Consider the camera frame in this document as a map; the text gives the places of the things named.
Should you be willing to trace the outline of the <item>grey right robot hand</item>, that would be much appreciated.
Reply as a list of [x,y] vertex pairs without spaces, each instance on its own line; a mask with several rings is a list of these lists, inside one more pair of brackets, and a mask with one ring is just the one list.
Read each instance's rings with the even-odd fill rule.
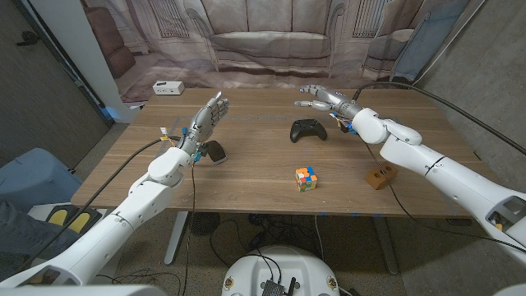
[[346,95],[336,91],[327,90],[319,85],[307,85],[300,89],[302,93],[314,95],[316,98],[312,101],[295,101],[293,104],[298,107],[311,107],[318,111],[334,111],[344,118],[354,119],[354,117],[363,110],[363,107],[353,102]]

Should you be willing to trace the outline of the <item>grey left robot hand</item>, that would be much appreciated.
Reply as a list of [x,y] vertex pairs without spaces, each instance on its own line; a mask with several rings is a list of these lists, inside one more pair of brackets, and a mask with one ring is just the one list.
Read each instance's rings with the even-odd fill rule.
[[229,101],[219,91],[192,118],[188,131],[177,145],[177,148],[194,154],[198,147],[207,141],[219,120],[228,112]]

